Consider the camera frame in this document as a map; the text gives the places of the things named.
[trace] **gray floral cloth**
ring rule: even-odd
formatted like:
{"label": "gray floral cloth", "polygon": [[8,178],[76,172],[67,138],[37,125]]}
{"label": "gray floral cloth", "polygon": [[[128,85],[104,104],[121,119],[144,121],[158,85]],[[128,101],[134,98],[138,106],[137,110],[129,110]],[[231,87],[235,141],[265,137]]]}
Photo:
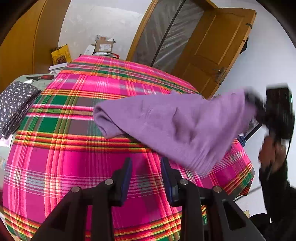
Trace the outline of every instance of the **gray floral cloth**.
{"label": "gray floral cloth", "polygon": [[0,94],[0,138],[7,139],[17,130],[40,93],[31,84],[16,81]]}

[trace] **hand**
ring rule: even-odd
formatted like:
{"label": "hand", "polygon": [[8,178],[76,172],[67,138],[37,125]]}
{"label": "hand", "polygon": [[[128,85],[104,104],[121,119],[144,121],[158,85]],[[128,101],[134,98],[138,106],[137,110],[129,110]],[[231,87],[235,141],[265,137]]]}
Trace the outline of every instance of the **hand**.
{"label": "hand", "polygon": [[274,173],[283,165],[285,158],[286,146],[280,143],[276,143],[274,146],[274,139],[270,136],[265,137],[258,156],[261,162],[261,168],[265,170],[272,163],[271,172]]}

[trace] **door panel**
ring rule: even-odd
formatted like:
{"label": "door panel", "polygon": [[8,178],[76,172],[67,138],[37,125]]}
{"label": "door panel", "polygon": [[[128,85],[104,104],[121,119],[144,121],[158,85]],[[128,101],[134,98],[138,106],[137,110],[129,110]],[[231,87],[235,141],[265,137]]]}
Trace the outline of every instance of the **door panel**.
{"label": "door panel", "polygon": [[247,39],[256,12],[218,8],[205,11],[172,74],[211,97],[226,77]]}

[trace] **yellow bag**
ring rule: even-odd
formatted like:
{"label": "yellow bag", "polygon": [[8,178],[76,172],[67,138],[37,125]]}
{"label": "yellow bag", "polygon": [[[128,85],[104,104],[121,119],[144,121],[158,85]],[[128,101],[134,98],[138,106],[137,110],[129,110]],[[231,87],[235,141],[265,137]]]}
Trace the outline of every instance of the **yellow bag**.
{"label": "yellow bag", "polygon": [[68,45],[58,47],[55,51],[52,52],[52,62],[54,65],[72,62]]}

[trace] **person's arm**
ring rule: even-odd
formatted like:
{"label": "person's arm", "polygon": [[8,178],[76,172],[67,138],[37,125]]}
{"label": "person's arm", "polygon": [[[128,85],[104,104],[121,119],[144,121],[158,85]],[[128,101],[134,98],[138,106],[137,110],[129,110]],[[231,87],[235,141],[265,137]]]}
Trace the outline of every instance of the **person's arm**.
{"label": "person's arm", "polygon": [[[296,191],[287,181],[286,148],[283,145],[274,146],[273,139],[266,137],[259,153],[261,168],[259,179],[262,185],[264,205],[267,214],[273,222],[288,215],[296,201]],[[273,163],[272,173],[267,180],[267,166]]]}

